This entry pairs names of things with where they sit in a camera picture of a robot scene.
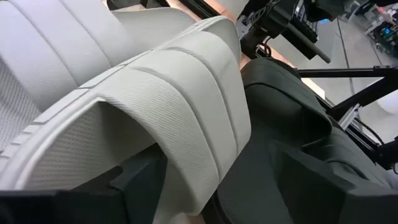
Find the light gray seat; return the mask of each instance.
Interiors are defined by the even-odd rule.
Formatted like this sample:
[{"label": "light gray seat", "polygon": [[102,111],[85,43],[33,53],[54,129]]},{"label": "light gray seat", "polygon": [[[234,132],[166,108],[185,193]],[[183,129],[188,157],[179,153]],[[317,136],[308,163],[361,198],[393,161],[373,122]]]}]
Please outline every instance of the light gray seat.
[{"label": "light gray seat", "polygon": [[92,34],[53,34],[17,3],[0,2],[18,24],[0,21],[0,189],[73,189],[156,142],[169,162],[154,223],[199,214],[251,133],[233,23],[201,21],[114,66]]},{"label": "light gray seat", "polygon": [[236,30],[225,17],[195,23],[170,8],[121,17],[122,23],[97,0],[0,1],[0,150],[84,82],[179,35],[212,32],[240,59]]}]

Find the seat backrest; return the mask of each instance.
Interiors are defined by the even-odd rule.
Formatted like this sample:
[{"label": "seat backrest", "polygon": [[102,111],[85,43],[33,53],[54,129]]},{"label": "seat backrest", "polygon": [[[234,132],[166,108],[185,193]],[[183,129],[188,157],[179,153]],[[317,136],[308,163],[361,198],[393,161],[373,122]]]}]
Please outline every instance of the seat backrest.
[{"label": "seat backrest", "polygon": [[0,149],[79,85],[141,53],[99,1],[0,1]]},{"label": "seat backrest", "polygon": [[73,189],[156,142],[169,162],[154,223],[167,223],[200,213],[250,130],[235,55],[217,35],[192,32],[42,113],[2,153],[0,189]]}]

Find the black seat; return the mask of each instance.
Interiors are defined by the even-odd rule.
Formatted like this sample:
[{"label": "black seat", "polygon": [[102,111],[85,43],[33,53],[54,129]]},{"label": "black seat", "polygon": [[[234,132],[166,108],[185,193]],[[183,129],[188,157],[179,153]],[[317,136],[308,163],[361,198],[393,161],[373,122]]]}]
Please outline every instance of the black seat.
[{"label": "black seat", "polygon": [[294,70],[261,58],[242,73],[252,136],[203,211],[207,224],[398,223],[385,170],[332,125]]}]

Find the floor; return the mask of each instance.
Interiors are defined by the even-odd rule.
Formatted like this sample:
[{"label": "floor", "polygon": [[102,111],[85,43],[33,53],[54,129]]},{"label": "floor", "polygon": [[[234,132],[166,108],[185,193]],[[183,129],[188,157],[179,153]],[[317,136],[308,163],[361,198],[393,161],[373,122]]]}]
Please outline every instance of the floor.
[{"label": "floor", "polygon": [[[398,59],[378,51],[373,42],[363,34],[362,28],[357,25],[360,19],[359,17],[350,23],[333,21],[335,41],[329,64],[320,57],[307,59],[282,36],[270,40],[269,45],[297,68],[369,68],[373,65],[398,65]],[[326,97],[333,104],[338,104],[366,88],[377,78],[313,78],[312,80],[325,91]],[[362,108],[359,118],[375,130],[383,141],[388,142],[398,136],[398,115],[388,114],[376,102]]]}]

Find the perforated fabric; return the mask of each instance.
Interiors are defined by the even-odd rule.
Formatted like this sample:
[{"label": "perforated fabric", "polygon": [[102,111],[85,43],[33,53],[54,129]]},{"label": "perforated fabric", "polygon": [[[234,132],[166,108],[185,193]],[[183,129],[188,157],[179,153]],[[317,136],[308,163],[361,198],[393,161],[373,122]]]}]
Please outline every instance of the perforated fabric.
[{"label": "perforated fabric", "polygon": [[[209,45],[220,43],[220,39],[206,41]],[[167,81],[185,97],[203,130],[221,181],[236,159],[236,143],[223,96],[209,70],[195,57],[174,50],[160,50],[127,67]]]},{"label": "perforated fabric", "polygon": [[153,143],[126,113],[107,103],[95,104],[46,150],[25,189],[72,189]]},{"label": "perforated fabric", "polygon": [[[207,44],[199,47],[195,42],[196,39],[192,38],[193,35]],[[194,56],[211,72],[223,95],[239,154],[249,141],[251,133],[248,106],[239,65],[235,60],[231,60],[234,57],[233,54],[228,46],[224,42],[220,42],[219,39],[218,36],[211,33],[195,32],[169,43],[164,48]]]},{"label": "perforated fabric", "polygon": [[21,84],[0,60],[0,151],[39,114]]}]

